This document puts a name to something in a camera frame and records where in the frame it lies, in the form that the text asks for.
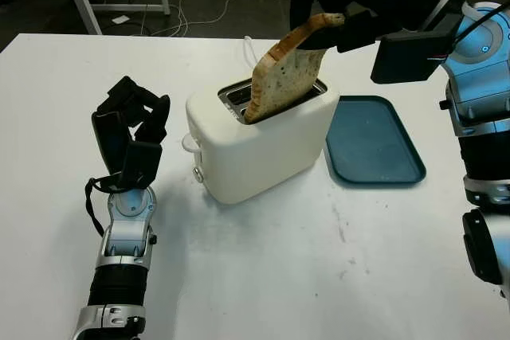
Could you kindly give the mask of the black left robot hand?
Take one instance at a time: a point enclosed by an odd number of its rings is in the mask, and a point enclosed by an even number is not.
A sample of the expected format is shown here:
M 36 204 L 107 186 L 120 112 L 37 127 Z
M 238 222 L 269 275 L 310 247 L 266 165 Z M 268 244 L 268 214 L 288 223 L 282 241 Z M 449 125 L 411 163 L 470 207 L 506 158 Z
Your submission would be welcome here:
M 144 188 L 154 179 L 171 100 L 122 77 L 92 113 L 92 126 L 104 163 L 120 187 Z

